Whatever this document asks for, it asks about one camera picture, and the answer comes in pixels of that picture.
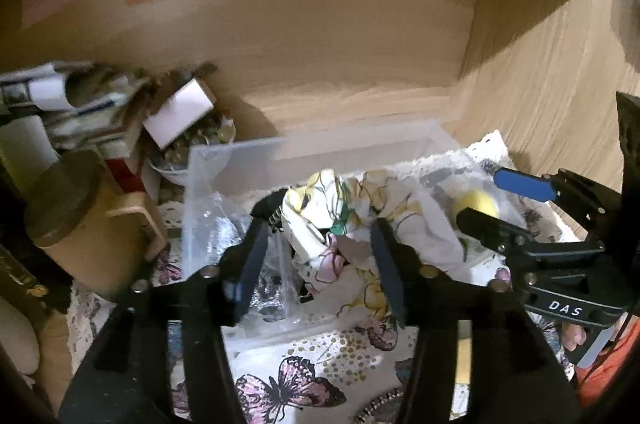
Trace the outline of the right hand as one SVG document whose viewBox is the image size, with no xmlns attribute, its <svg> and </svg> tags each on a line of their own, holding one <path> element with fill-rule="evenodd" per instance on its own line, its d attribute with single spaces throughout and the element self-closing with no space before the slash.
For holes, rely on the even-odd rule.
<svg viewBox="0 0 640 424">
<path fill-rule="evenodd" d="M 569 352 L 582 346 L 587 339 L 586 331 L 577 324 L 563 322 L 561 326 L 561 340 L 564 348 Z"/>
</svg>

